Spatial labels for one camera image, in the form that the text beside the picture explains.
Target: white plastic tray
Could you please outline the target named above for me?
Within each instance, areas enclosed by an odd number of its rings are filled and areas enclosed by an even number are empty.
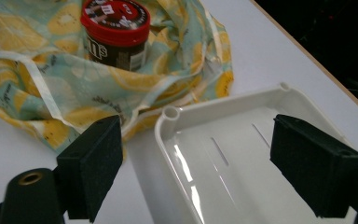
[[[303,119],[348,144],[301,91],[277,88],[163,109],[158,146],[196,223],[353,223],[318,218],[269,160],[274,118]]]

